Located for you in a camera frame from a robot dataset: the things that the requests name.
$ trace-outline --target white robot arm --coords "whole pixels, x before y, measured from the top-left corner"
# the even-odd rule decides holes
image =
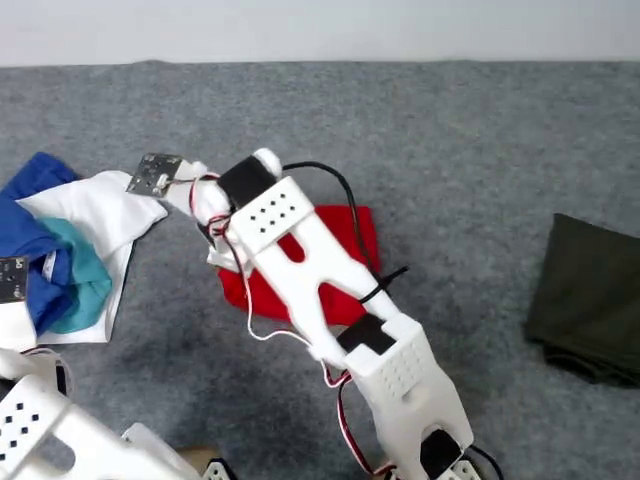
[[[364,303],[367,314],[354,326],[338,338],[329,331],[318,287],[326,282],[363,298],[378,282],[342,248],[293,178],[282,177],[276,155],[258,150],[223,175],[209,174],[196,184],[185,182],[206,175],[206,169],[180,157],[173,161],[178,166],[167,172],[165,156],[145,157],[131,191],[148,193],[151,187],[152,194],[192,214],[205,235],[212,233],[206,227],[224,219],[224,235],[210,235],[209,261],[244,275],[259,270],[287,306],[310,354],[349,371],[398,478],[436,479],[455,465],[473,434],[422,326],[380,290]],[[278,244],[289,234],[304,250],[302,262],[289,259]]]

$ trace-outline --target teal cloth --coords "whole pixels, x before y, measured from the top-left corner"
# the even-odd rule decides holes
[[[94,325],[111,293],[111,277],[93,245],[70,222],[62,218],[38,219],[56,240],[71,251],[71,307],[49,331],[71,333]]]

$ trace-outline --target white cloth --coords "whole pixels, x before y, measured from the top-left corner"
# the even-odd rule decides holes
[[[130,180],[127,173],[106,171],[18,200],[36,218],[71,222],[93,244],[113,282],[95,325],[73,333],[46,332],[38,338],[40,344],[106,343],[111,339],[133,242],[167,216],[156,200],[126,193]]]
[[[23,352],[36,346],[36,330],[26,302],[11,302],[0,305],[0,349]]]

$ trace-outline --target folded cloth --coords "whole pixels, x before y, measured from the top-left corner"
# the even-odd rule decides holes
[[[316,207],[316,213],[347,253],[360,263],[366,264],[354,232],[351,209],[345,205],[319,205]],[[358,207],[358,218],[360,231],[369,257],[371,257],[373,268],[379,272],[380,257],[369,207]],[[301,247],[292,237],[283,237],[280,246],[293,260],[296,260],[296,256],[299,256],[300,260],[304,258],[304,253],[299,251]],[[246,311],[247,300],[240,274],[220,268],[218,276],[222,281],[227,301]],[[257,270],[254,270],[249,277],[249,287],[251,288],[254,313],[269,318],[289,320],[287,307]],[[364,307],[358,302],[358,299],[328,284],[321,285],[318,293],[326,321],[330,325],[351,325],[365,313]]]
[[[71,307],[49,328],[54,333],[71,333],[96,324],[111,293],[111,277],[93,245],[67,220],[43,217],[40,220],[71,252]]]
[[[549,363],[640,385],[640,239],[556,214],[525,332]]]
[[[0,257],[24,255],[29,259],[27,308],[41,334],[71,307],[66,289],[71,275],[69,250],[27,210],[3,195],[0,217]]]
[[[106,171],[18,200],[37,218],[71,222],[93,244],[113,282],[95,325],[72,333],[47,332],[40,343],[104,343],[111,339],[133,242],[167,215],[156,200],[126,193],[130,179],[127,173]]]
[[[18,200],[78,178],[62,160],[48,153],[38,152],[9,180],[0,195]]]

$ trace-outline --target clothing pile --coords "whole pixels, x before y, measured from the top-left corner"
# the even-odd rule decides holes
[[[156,200],[126,193],[130,179],[120,171],[80,179],[37,153],[0,191],[0,257],[29,260],[30,322],[17,329],[0,318],[1,348],[111,339],[133,242],[167,215]]]

